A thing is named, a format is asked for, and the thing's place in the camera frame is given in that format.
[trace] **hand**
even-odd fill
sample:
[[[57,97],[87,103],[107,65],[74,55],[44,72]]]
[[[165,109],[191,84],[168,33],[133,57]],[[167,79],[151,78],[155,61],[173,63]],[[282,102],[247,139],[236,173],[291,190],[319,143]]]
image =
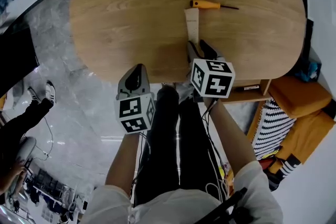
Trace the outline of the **hand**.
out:
[[[25,172],[26,168],[25,168],[24,164],[25,164],[25,161],[18,158],[16,160],[16,162],[13,164],[12,172],[15,175],[19,175],[19,174],[21,174],[21,172]]]

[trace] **floor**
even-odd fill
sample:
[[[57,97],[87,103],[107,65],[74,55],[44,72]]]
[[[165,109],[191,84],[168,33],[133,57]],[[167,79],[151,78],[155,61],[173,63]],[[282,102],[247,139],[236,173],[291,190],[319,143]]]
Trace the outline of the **floor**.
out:
[[[113,101],[117,85],[100,80],[77,57],[71,38],[69,0],[44,0],[26,15],[40,66],[24,79],[40,98],[51,80],[57,103],[35,128],[26,135],[37,139],[34,162],[62,183],[89,195],[103,184],[107,171],[124,136],[115,120]],[[152,84],[154,93],[160,84]],[[27,94],[14,109],[5,111],[10,119],[24,112],[30,104]],[[226,106],[240,128],[247,132],[256,103]],[[224,160],[224,151],[211,125],[211,136]],[[50,157],[42,153],[49,152]]]

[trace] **yellow screwdriver handle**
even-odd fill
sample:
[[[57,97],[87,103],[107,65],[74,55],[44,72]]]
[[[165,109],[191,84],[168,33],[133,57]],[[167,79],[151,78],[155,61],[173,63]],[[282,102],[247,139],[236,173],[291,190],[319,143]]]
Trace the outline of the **yellow screwdriver handle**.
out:
[[[190,7],[193,8],[221,8],[220,3],[213,3],[205,0],[191,0],[190,1]]]

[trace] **white sneaker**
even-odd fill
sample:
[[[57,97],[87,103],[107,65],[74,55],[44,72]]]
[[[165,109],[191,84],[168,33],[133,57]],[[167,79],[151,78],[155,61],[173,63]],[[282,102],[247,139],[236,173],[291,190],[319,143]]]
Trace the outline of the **white sneaker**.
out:
[[[46,98],[53,104],[56,103],[56,90],[50,80],[46,84]]]
[[[34,91],[34,89],[32,87],[29,87],[27,89],[27,92],[30,95],[32,101],[37,101],[37,102],[41,103],[40,98],[37,97],[37,94],[36,94],[36,92]]]

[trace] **black pants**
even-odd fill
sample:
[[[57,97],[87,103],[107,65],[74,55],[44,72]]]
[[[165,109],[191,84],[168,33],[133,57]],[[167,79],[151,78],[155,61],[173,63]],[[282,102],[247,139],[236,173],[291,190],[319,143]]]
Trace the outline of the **black pants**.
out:
[[[176,124],[180,114],[180,180],[176,163]],[[213,148],[207,137],[197,103],[188,99],[179,105],[174,88],[164,86],[157,95],[156,112],[147,134],[151,155],[145,145],[141,169],[135,186],[135,206],[144,204],[167,191],[199,189],[221,179]],[[219,199],[218,190],[208,193]]]
[[[36,126],[53,105],[45,98],[40,104],[37,101],[32,101],[22,115],[10,120],[0,128],[0,139],[2,140],[0,168],[3,172],[10,169],[14,163],[22,136]]]

